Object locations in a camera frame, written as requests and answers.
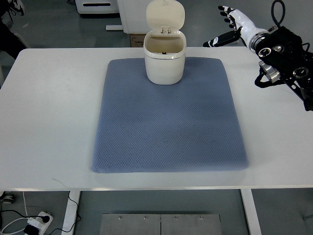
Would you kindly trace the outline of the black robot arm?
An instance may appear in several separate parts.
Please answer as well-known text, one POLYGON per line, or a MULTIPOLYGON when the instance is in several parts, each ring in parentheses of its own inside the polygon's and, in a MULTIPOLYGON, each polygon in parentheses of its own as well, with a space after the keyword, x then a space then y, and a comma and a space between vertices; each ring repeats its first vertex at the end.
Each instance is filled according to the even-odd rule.
POLYGON ((281 26, 285 17, 283 1, 274 1, 271 17, 275 25, 258 33, 250 42, 250 48, 261 59, 255 85, 267 88, 286 84, 303 101, 306 111, 313 109, 313 54, 309 43, 281 26))

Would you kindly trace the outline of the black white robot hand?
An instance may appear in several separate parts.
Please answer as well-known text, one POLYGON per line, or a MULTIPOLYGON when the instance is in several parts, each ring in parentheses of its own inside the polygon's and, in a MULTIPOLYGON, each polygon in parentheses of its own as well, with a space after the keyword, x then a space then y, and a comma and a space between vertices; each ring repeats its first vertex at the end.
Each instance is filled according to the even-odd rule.
POLYGON ((269 32, 263 28, 257 28, 253 21, 238 9, 224 5, 218 6, 218 9, 232 30, 204 42, 203 47, 222 47, 241 39, 244 45, 255 53, 257 44, 269 35, 269 32))

